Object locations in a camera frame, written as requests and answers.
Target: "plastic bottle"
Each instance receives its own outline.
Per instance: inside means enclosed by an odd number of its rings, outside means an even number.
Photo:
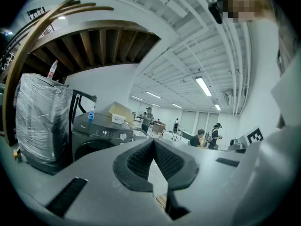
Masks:
[[[95,105],[94,105],[94,107],[89,112],[89,116],[88,116],[89,120],[93,120],[94,119],[94,112],[95,112],[94,108],[95,108]]]
[[[56,70],[56,67],[57,67],[57,62],[58,62],[58,60],[56,60],[56,61],[52,64],[52,66],[51,66],[51,68],[50,68],[50,70],[49,70],[47,79],[52,80],[52,77],[53,77],[53,75],[54,75],[54,73],[55,73],[55,70]]]

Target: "bottle with red cap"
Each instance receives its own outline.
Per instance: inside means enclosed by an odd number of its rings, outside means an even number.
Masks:
[[[53,75],[54,75],[54,73],[55,73],[55,70],[56,70],[56,67],[57,67],[57,62],[58,62],[58,60],[56,60],[56,61],[52,64],[52,66],[51,66],[51,68],[50,68],[50,71],[49,71],[49,73],[48,73],[47,79],[52,80],[52,77],[53,77]]]

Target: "ceiling light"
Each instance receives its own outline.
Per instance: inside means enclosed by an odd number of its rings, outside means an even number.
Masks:
[[[172,104],[172,105],[174,105],[174,106],[176,106],[176,107],[179,107],[179,108],[181,108],[180,106],[178,106],[178,105],[176,105],[176,104]]]
[[[207,96],[212,96],[202,77],[196,78],[196,81],[200,85],[200,87],[203,89],[203,91],[205,92],[205,94]]]
[[[150,92],[148,92],[148,91],[146,91],[145,93],[148,93],[148,94],[150,94],[150,95],[152,95],[152,96],[155,96],[155,97],[157,97],[157,98],[161,99],[161,97],[159,97],[159,96],[156,96],[156,95],[154,95],[154,94],[152,94],[152,93],[150,93]]]
[[[136,97],[136,96],[132,96],[132,97],[134,97],[134,98],[136,98],[136,99],[138,99],[138,100],[142,100],[142,99],[140,99],[140,98],[138,98],[138,97]]]
[[[221,110],[221,108],[220,108],[220,106],[219,106],[218,104],[215,104],[215,107],[216,107],[216,109],[217,109],[218,111]]]

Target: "black hair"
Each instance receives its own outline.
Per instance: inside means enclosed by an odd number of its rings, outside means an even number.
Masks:
[[[205,134],[205,131],[203,129],[198,130],[198,135],[203,135]]]

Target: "washing machine door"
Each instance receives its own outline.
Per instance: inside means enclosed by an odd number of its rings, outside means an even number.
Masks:
[[[107,149],[107,148],[110,148],[113,146],[114,146],[114,144],[112,144],[108,141],[102,141],[102,140],[85,142],[76,150],[75,155],[74,155],[74,160],[76,161],[79,158],[81,158],[89,153]]]

